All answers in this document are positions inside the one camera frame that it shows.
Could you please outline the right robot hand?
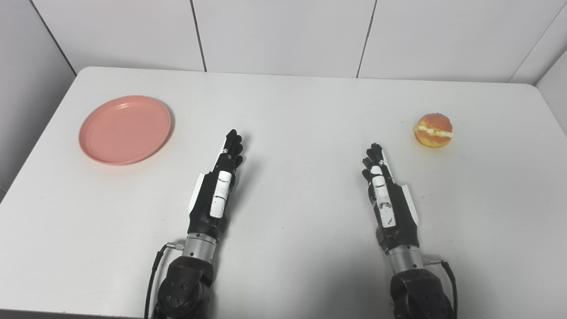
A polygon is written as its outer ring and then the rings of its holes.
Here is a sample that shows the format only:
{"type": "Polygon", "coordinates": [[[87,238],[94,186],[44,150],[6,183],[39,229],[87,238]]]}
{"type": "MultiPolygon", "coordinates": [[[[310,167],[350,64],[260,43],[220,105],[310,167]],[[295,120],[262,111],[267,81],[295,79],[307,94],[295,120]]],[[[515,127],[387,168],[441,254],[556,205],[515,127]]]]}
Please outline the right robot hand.
{"type": "Polygon", "coordinates": [[[407,194],[393,179],[383,148],[378,143],[371,144],[362,163],[362,175],[377,219],[377,242],[383,252],[399,246],[419,248],[417,222],[407,194]]]}

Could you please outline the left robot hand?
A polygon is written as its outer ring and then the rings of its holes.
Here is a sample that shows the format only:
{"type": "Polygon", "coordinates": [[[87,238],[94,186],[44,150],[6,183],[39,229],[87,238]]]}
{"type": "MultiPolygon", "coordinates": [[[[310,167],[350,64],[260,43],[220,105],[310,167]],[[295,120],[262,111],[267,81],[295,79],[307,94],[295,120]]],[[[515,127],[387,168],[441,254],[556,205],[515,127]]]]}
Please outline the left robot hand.
{"type": "Polygon", "coordinates": [[[213,169],[200,176],[196,197],[190,205],[189,234],[204,234],[216,241],[224,234],[228,223],[225,209],[237,180],[237,168],[243,162],[242,151],[242,137],[231,129],[213,169]]]}

